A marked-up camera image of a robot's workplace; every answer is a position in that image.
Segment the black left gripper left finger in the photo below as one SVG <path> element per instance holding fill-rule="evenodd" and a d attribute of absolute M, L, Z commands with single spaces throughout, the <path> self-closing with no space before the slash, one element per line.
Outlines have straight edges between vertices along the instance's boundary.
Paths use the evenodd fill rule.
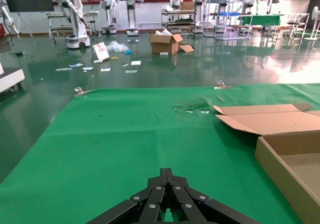
<path fill-rule="evenodd" d="M 147 187 L 129 199 L 90 220 L 89 224 L 133 224 L 143 219 L 158 221 L 163 216 L 162 202 L 167 186 L 167 169 L 161 168 L 159 176 L 148 179 Z"/>

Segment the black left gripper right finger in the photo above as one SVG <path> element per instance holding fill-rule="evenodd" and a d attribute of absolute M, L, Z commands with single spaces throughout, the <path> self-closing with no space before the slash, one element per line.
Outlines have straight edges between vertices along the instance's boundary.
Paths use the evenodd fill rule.
<path fill-rule="evenodd" d="M 173 219 L 190 224 L 257 224 L 258 221 L 189 186 L 185 177 L 166 169 L 166 185 Z"/>

